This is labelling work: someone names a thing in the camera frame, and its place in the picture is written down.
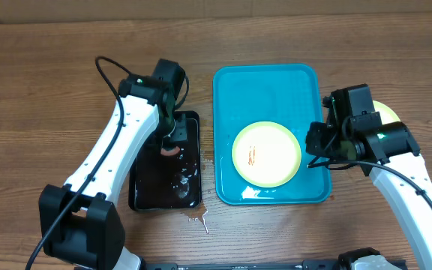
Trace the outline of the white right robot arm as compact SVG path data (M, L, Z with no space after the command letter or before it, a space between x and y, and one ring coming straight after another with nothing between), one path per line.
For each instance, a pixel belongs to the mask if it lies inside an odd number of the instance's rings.
M315 121L305 143L307 153L323 159L322 167L361 167L390 205L420 269L432 269L432 182L405 124L376 122L351 131Z

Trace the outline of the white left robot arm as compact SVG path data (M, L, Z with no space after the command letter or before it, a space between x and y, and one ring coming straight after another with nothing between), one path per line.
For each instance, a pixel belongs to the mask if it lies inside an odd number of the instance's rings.
M88 157L61 187L48 184L40 195L42 239L28 268L40 251L86 269L143 268L143 260L125 247L116 204L148 139L173 136L185 78L131 74L112 89L114 111Z

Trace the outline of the yellow plate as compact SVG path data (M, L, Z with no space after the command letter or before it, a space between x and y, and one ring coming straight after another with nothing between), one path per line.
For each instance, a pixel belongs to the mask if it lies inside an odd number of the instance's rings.
M374 100L373 106L375 111L379 113L383 125L400 121L398 115L384 103Z
M259 121L236 136L232 162L238 174L261 188L286 184L299 170L302 150L296 136L281 124Z

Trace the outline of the orange green scrub sponge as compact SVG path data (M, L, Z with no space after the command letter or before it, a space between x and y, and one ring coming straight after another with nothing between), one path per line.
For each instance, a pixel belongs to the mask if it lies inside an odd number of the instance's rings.
M176 146L175 148L171 148L171 149L162 148L160 150L160 154L163 156L174 156L174 155L177 155L180 151L181 151L181 149L178 146Z

